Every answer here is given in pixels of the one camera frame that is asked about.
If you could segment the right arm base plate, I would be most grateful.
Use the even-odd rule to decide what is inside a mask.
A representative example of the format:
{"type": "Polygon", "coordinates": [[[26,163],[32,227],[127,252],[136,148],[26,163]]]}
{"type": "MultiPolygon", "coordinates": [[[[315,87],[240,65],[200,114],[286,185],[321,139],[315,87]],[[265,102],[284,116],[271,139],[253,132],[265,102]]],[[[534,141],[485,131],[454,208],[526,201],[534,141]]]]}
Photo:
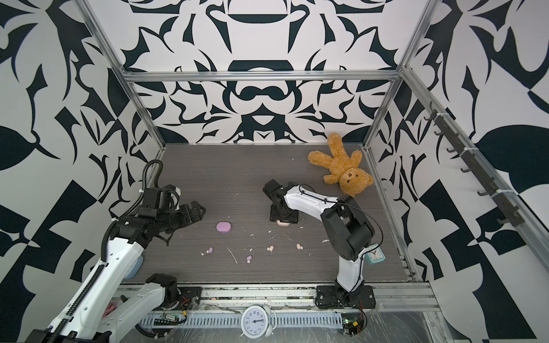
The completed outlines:
{"type": "Polygon", "coordinates": [[[315,305],[320,309],[354,308],[372,310],[377,302],[373,288],[361,284],[355,291],[347,292],[339,285],[318,286],[315,305]]]}

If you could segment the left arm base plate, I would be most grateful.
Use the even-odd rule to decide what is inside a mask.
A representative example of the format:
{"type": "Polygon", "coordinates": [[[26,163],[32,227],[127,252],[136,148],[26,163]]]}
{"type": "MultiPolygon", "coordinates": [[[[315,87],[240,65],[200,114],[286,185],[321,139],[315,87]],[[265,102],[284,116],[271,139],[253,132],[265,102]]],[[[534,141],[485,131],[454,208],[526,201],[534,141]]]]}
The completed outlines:
{"type": "Polygon", "coordinates": [[[202,300],[202,291],[203,288],[201,287],[178,287],[178,307],[181,309],[188,309],[199,305],[202,300]]]}

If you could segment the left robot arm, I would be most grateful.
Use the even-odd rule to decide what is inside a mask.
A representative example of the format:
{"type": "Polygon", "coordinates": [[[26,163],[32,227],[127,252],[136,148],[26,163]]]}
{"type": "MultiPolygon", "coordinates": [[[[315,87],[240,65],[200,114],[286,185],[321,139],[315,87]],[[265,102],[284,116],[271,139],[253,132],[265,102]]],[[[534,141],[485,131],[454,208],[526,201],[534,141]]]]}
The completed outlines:
{"type": "Polygon", "coordinates": [[[113,219],[101,242],[100,259],[69,304],[45,330],[33,330],[28,342],[119,342],[152,310],[170,308],[180,300],[176,277],[156,273],[138,294],[113,312],[105,311],[123,279],[153,239],[169,243],[177,230],[198,223],[206,209],[198,202],[180,204],[179,188],[160,187],[158,171],[149,187],[147,174],[153,159],[145,164],[137,201],[113,219]]]}

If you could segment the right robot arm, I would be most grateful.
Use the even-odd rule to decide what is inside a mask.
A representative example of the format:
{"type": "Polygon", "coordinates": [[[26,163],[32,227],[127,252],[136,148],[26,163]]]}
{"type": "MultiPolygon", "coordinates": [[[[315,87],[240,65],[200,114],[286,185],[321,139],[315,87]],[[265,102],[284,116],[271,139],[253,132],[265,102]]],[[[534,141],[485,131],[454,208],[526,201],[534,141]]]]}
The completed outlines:
{"type": "Polygon", "coordinates": [[[307,214],[323,225],[329,243],[339,256],[336,289],[345,297],[356,296],[364,285],[364,261],[380,244],[373,244],[373,218],[351,196],[328,197],[295,182],[268,181],[264,194],[272,202],[270,221],[297,224],[307,214]]]}

